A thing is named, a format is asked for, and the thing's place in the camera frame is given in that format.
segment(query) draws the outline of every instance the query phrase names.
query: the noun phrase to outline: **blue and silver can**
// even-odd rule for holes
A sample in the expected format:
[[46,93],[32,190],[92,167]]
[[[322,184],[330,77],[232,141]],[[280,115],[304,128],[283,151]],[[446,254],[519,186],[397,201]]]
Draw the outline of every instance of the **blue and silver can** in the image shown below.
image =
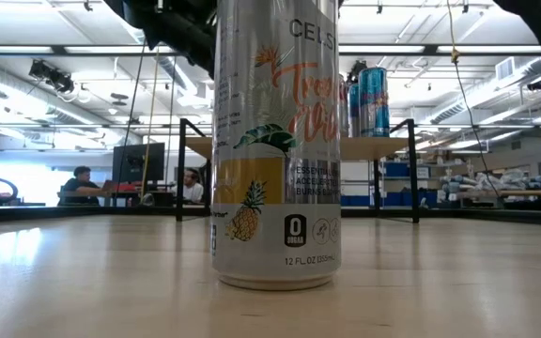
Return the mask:
[[360,124],[360,90],[358,84],[353,84],[348,91],[348,124],[349,137],[361,137]]
[[362,136],[390,137],[387,69],[365,69],[358,78]]

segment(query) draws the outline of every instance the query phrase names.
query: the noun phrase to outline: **aluminum can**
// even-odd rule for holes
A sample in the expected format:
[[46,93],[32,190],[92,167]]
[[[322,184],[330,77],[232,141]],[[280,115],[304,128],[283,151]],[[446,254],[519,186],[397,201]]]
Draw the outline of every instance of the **aluminum can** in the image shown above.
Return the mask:
[[287,290],[341,264],[337,0],[221,0],[212,266]]
[[341,137],[348,137],[348,84],[342,75],[339,75],[339,126]]
[[358,84],[352,84],[348,90],[349,137],[361,137],[360,90]]
[[387,70],[370,68],[359,75],[362,136],[390,137]]

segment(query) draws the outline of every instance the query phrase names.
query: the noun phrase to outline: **wooden shelf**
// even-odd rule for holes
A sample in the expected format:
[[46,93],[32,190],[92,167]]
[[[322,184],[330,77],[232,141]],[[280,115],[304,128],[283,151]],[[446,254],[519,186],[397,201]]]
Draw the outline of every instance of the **wooden shelf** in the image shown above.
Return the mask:
[[342,161],[374,161],[394,154],[409,145],[404,138],[351,137],[341,141]]
[[186,137],[187,147],[208,160],[212,159],[211,137]]
[[[197,154],[211,159],[211,137],[187,137],[187,147]],[[394,154],[407,147],[408,139],[388,137],[354,137],[341,140],[342,161],[374,161]]]

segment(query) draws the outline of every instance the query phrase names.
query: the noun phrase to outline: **celsius logo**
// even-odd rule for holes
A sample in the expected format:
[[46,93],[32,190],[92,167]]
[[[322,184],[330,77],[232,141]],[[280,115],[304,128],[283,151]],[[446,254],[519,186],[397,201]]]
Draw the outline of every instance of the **celsius logo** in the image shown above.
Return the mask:
[[329,32],[322,32],[314,23],[302,22],[294,19],[289,23],[289,33],[294,38],[304,37],[307,40],[316,41],[318,44],[327,46],[330,51],[335,48],[335,37]]
[[288,247],[299,248],[306,244],[306,217],[304,215],[287,215],[285,244]]

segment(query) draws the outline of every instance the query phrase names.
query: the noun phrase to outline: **person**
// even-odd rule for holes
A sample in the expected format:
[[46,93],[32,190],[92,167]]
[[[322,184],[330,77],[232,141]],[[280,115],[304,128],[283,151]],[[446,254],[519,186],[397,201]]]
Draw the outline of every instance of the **person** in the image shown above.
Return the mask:
[[[74,169],[74,178],[66,182],[62,192],[102,192],[102,190],[97,184],[91,182],[91,168],[79,166]],[[100,204],[96,196],[65,197],[64,200],[64,204]]]
[[[199,174],[195,169],[185,170],[185,176],[183,177],[183,200],[200,203],[202,196],[204,195],[204,187],[197,183]],[[173,187],[170,192],[177,195],[177,186]]]

